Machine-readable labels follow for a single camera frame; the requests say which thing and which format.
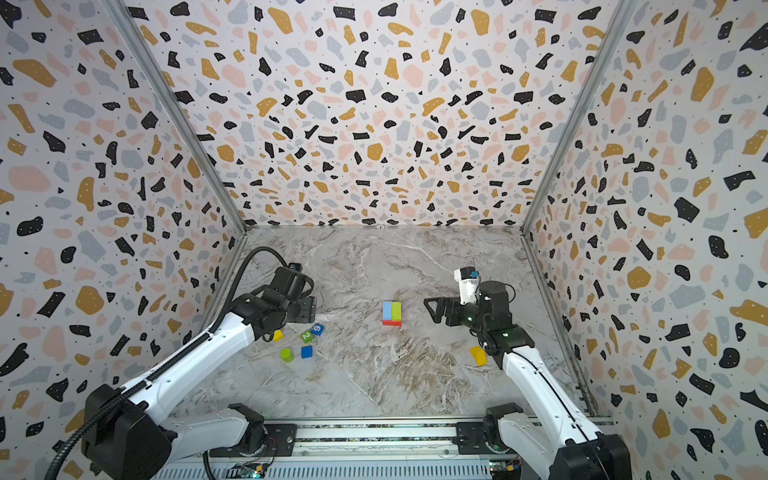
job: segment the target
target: white arm segment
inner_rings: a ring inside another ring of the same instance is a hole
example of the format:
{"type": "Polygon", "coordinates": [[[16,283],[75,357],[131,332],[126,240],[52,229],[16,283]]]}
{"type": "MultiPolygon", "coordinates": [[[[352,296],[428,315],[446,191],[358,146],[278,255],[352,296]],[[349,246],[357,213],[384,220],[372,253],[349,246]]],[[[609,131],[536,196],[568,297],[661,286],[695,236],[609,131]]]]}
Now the white arm segment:
{"type": "Polygon", "coordinates": [[[236,410],[224,409],[196,417],[169,418],[160,426],[179,435],[171,443],[167,465],[179,458],[237,444],[243,438],[248,420],[236,410]]]}
{"type": "Polygon", "coordinates": [[[566,440],[576,443],[594,440],[600,429],[568,398],[536,348],[515,348],[512,353],[504,354],[502,365],[528,400],[548,438],[522,413],[505,415],[498,420],[499,435],[505,445],[519,453],[538,476],[546,480],[549,467],[566,440]]]}
{"type": "MultiPolygon", "coordinates": [[[[200,332],[202,336],[207,329],[200,332]]],[[[177,362],[152,382],[148,389],[143,389],[131,397],[135,404],[147,402],[144,410],[156,423],[163,422],[181,399],[189,393],[209,373],[213,372],[224,360],[230,358],[253,342],[253,328],[243,324],[243,317],[228,313],[221,327],[207,341],[204,341],[183,360],[177,362]]],[[[123,384],[126,389],[144,380],[150,373],[160,368],[172,356],[157,364],[142,375],[123,384]]]]}

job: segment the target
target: stacked blocks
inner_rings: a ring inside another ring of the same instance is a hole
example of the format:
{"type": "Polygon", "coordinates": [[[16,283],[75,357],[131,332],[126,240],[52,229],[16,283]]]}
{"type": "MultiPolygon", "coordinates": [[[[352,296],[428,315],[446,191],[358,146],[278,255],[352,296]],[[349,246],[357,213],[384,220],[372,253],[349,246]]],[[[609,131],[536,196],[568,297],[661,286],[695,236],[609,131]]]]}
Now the stacked blocks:
{"type": "Polygon", "coordinates": [[[382,324],[388,326],[402,325],[402,304],[400,302],[384,302],[382,324]]]}
{"type": "Polygon", "coordinates": [[[473,346],[469,349],[469,352],[475,357],[475,362],[477,362],[478,366],[483,366],[488,363],[488,357],[485,355],[485,350],[481,347],[473,346]]]}

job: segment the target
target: wall panel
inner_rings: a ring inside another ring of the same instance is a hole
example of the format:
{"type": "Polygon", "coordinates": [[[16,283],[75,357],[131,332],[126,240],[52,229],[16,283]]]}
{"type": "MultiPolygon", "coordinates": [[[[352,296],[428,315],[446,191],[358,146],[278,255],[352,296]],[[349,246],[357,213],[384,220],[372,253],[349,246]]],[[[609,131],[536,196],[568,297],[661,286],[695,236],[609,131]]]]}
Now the wall panel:
{"type": "Polygon", "coordinates": [[[636,478],[768,478],[764,5],[638,2],[529,233],[636,478]]]}
{"type": "Polygon", "coordinates": [[[248,224],[514,224],[616,2],[132,0],[248,224]]]}
{"type": "Polygon", "coordinates": [[[0,477],[42,478],[89,392],[197,333],[235,229],[101,4],[0,12],[0,477]]]}

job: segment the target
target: metal frame edge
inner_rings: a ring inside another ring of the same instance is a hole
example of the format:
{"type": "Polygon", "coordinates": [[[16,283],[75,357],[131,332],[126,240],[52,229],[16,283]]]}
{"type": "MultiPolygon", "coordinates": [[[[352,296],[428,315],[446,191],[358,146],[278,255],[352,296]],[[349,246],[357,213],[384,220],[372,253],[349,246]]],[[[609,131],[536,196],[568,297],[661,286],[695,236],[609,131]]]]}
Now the metal frame edge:
{"type": "Polygon", "coordinates": [[[235,271],[237,271],[236,267],[239,264],[240,257],[243,256],[243,250],[245,249],[247,238],[248,232],[244,231],[240,234],[240,238],[235,243],[235,248],[232,252],[232,258],[229,264],[227,264],[223,269],[221,280],[219,280],[219,288],[216,289],[213,298],[210,299],[210,305],[203,314],[203,322],[201,323],[197,333],[202,332],[203,329],[207,328],[211,323],[213,323],[214,319],[219,314],[219,310],[223,305],[224,298],[227,296],[227,291],[230,289],[232,277],[235,271]]]}
{"type": "Polygon", "coordinates": [[[525,214],[525,219],[522,224],[523,232],[531,229],[531,225],[536,216],[536,211],[538,211],[539,207],[544,203],[544,199],[547,197],[546,191],[554,182],[554,176],[565,161],[565,154],[571,147],[571,143],[581,124],[581,119],[586,115],[589,103],[595,93],[597,93],[600,79],[603,77],[605,69],[611,63],[618,40],[629,22],[629,18],[635,9],[635,5],[639,1],[640,0],[619,0],[619,4],[614,11],[614,16],[608,24],[605,39],[594,59],[594,66],[589,71],[584,87],[581,89],[581,92],[579,92],[576,105],[573,110],[571,110],[571,115],[565,122],[565,131],[563,132],[562,137],[560,137],[558,146],[552,154],[552,161],[549,162],[549,165],[541,178],[541,182],[536,189],[531,206],[528,208],[528,213],[525,214]]]}
{"type": "Polygon", "coordinates": [[[230,222],[235,225],[237,233],[241,235],[246,231],[246,224],[243,218],[240,217],[232,197],[230,197],[227,189],[221,183],[216,169],[208,161],[208,153],[206,153],[200,140],[197,139],[192,126],[184,116],[178,102],[176,102],[176,97],[168,83],[166,83],[160,66],[155,61],[149,47],[144,43],[138,27],[128,14],[127,6],[123,0],[101,0],[101,4],[106,8],[110,20],[112,20],[115,28],[120,32],[134,60],[147,75],[147,81],[170,117],[172,124],[179,132],[182,141],[187,144],[190,150],[192,150],[192,155],[198,160],[197,165],[203,171],[208,186],[219,198],[221,207],[229,215],[230,222]]]}
{"type": "Polygon", "coordinates": [[[536,250],[531,244],[531,241],[525,235],[523,235],[523,248],[525,248],[525,254],[528,256],[528,262],[531,264],[531,268],[533,269],[533,276],[536,279],[538,290],[541,293],[541,298],[544,300],[544,305],[547,309],[547,313],[549,314],[549,319],[552,322],[554,334],[558,337],[560,348],[562,348],[563,355],[565,355],[565,359],[567,360],[566,363],[568,365],[568,369],[571,371],[571,378],[576,380],[576,383],[579,385],[579,389],[584,398],[584,403],[587,406],[587,411],[592,416],[597,416],[599,414],[597,403],[594,401],[594,397],[592,396],[592,392],[589,389],[589,384],[587,383],[586,377],[579,368],[576,355],[574,354],[573,348],[571,348],[571,341],[568,339],[568,332],[565,331],[562,323],[558,321],[558,308],[554,302],[554,298],[552,297],[551,292],[547,288],[547,284],[544,282],[544,273],[541,271],[541,268],[539,268],[538,261],[536,261],[536,250]]]}

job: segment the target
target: black cable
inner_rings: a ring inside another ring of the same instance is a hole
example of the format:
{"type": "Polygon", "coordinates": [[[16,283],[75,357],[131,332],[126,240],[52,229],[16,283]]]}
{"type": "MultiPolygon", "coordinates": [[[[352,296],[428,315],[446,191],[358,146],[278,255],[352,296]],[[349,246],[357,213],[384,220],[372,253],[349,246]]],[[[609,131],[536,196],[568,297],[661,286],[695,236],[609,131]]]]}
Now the black cable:
{"type": "MultiPolygon", "coordinates": [[[[227,294],[227,298],[224,300],[224,305],[221,309],[221,312],[219,313],[219,316],[216,318],[216,321],[208,329],[208,333],[205,333],[197,337],[192,343],[187,344],[182,350],[175,353],[171,358],[169,358],[166,362],[160,365],[157,368],[157,370],[153,371],[150,375],[147,376],[148,381],[153,382],[154,380],[159,378],[161,375],[163,375],[163,373],[168,371],[170,367],[178,363],[192,350],[196,349],[201,343],[208,340],[210,338],[210,334],[213,334],[216,332],[216,330],[218,330],[222,320],[224,320],[224,317],[228,313],[229,305],[232,303],[232,299],[234,298],[235,291],[237,290],[237,286],[240,284],[240,279],[243,277],[243,273],[245,272],[245,269],[248,266],[248,263],[259,252],[269,252],[273,254],[284,267],[286,268],[288,267],[288,264],[283,259],[283,257],[279,253],[277,253],[277,251],[274,250],[273,248],[257,247],[251,250],[246,256],[245,260],[241,263],[240,268],[237,271],[237,274],[235,275],[235,278],[232,282],[232,287],[230,287],[230,291],[227,294]]],[[[61,466],[64,464],[64,460],[67,458],[67,455],[69,455],[69,453],[72,451],[74,446],[77,445],[80,439],[82,439],[85,436],[88,430],[96,426],[96,424],[98,424],[104,418],[108,417],[108,415],[113,415],[115,411],[120,407],[120,405],[127,402],[133,395],[140,392],[142,389],[146,387],[147,387],[147,382],[145,382],[144,380],[140,381],[139,383],[132,386],[125,392],[121,393],[118,397],[115,397],[110,402],[103,405],[98,411],[96,411],[96,413],[92,417],[87,419],[79,429],[75,430],[75,432],[72,435],[70,435],[67,441],[64,442],[64,444],[61,446],[58,452],[56,452],[56,455],[54,456],[53,460],[51,460],[51,464],[48,466],[48,470],[45,473],[45,480],[56,480],[56,477],[58,476],[58,473],[61,470],[61,466]]],[[[207,452],[203,456],[203,463],[205,464],[206,462],[207,462],[207,452]]]]}
{"type": "Polygon", "coordinates": [[[509,283],[503,283],[503,282],[502,282],[502,285],[506,285],[506,286],[508,286],[509,288],[511,288],[511,289],[512,289],[512,292],[514,292],[514,293],[515,293],[515,296],[513,296],[513,297],[512,297],[512,300],[514,300],[514,299],[516,299],[516,298],[518,297],[518,291],[517,291],[517,290],[515,290],[515,288],[514,288],[512,285],[510,285],[509,283]]]}
{"type": "Polygon", "coordinates": [[[272,455],[272,459],[268,464],[266,464],[267,467],[271,467],[272,464],[275,462],[275,458],[277,458],[277,440],[273,439],[272,437],[270,437],[270,440],[272,440],[272,443],[275,444],[275,455],[272,455]]]}
{"type": "MultiPolygon", "coordinates": [[[[576,425],[576,428],[578,429],[579,432],[581,432],[581,434],[586,439],[587,434],[584,433],[584,430],[582,430],[579,425],[576,425]]],[[[598,451],[594,449],[594,446],[592,446],[589,440],[587,440],[585,443],[587,444],[587,446],[589,446],[590,449],[592,449],[592,452],[594,453],[594,459],[597,460],[598,463],[600,464],[600,468],[602,468],[603,475],[605,475],[606,480],[611,480],[611,477],[608,475],[608,472],[605,470],[605,465],[603,465],[603,461],[600,460],[600,455],[598,454],[598,451]]]]}
{"type": "Polygon", "coordinates": [[[477,337],[478,344],[480,347],[483,348],[483,350],[489,354],[490,356],[498,355],[498,345],[496,344],[496,341],[493,340],[493,337],[486,333],[483,330],[483,326],[485,325],[485,320],[490,317],[490,312],[486,312],[483,314],[482,318],[480,318],[480,330],[475,330],[473,328],[469,329],[469,334],[472,336],[477,337]]]}
{"type": "Polygon", "coordinates": [[[298,300],[303,300],[303,299],[307,298],[310,294],[312,294],[312,290],[315,289],[315,281],[314,280],[312,280],[308,276],[305,276],[304,279],[306,280],[306,283],[310,286],[310,289],[307,290],[306,292],[302,292],[301,294],[299,294],[298,300]]]}
{"type": "Polygon", "coordinates": [[[205,475],[208,477],[208,480],[216,480],[214,471],[210,469],[210,460],[208,459],[207,450],[203,452],[203,470],[205,470],[205,475]]]}
{"type": "Polygon", "coordinates": [[[221,322],[229,312],[230,303],[232,303],[232,299],[235,297],[237,286],[240,285],[240,279],[243,278],[243,273],[245,273],[245,269],[248,267],[248,263],[250,263],[251,259],[253,259],[253,257],[256,256],[256,254],[259,252],[269,252],[273,254],[280,261],[280,264],[288,268],[288,263],[286,263],[283,257],[280,256],[280,254],[271,247],[256,247],[251,250],[248,255],[246,255],[245,260],[243,260],[243,262],[240,264],[240,268],[237,269],[237,273],[235,274],[234,280],[232,280],[232,286],[230,287],[230,291],[227,293],[227,298],[224,300],[224,305],[221,308],[221,312],[216,318],[216,321],[208,329],[208,332],[215,333],[216,330],[218,330],[221,326],[221,322]]]}
{"type": "MultiPolygon", "coordinates": [[[[521,355],[521,354],[517,353],[517,352],[516,352],[516,351],[514,351],[514,350],[512,350],[512,353],[514,353],[515,355],[519,356],[520,358],[522,358],[522,359],[523,359],[523,360],[525,360],[526,362],[530,363],[530,364],[531,364],[531,366],[534,368],[534,370],[535,370],[535,371],[538,371],[538,367],[537,367],[536,365],[534,365],[534,364],[533,364],[533,362],[532,362],[531,360],[527,359],[526,357],[524,357],[523,355],[521,355]]],[[[568,416],[569,416],[569,417],[571,417],[571,420],[573,420],[573,421],[575,422],[575,421],[576,421],[576,419],[575,419],[575,418],[574,418],[574,416],[571,414],[571,410],[568,410],[568,407],[565,405],[565,402],[563,402],[563,399],[561,399],[561,398],[560,398],[560,396],[558,395],[557,391],[554,389],[554,387],[552,386],[552,384],[549,382],[549,380],[547,380],[547,377],[545,377],[545,376],[543,376],[543,375],[542,375],[542,376],[541,376],[541,378],[542,378],[542,379],[543,379],[543,380],[544,380],[544,381],[547,383],[547,385],[549,386],[549,389],[552,391],[552,393],[554,393],[554,396],[556,396],[556,397],[558,398],[558,401],[560,402],[560,405],[562,405],[562,406],[563,406],[563,409],[565,409],[565,411],[568,413],[568,416]]],[[[586,435],[584,435],[584,440],[587,440],[587,441],[589,441],[589,439],[587,438],[587,436],[586,436],[586,435]]]]}

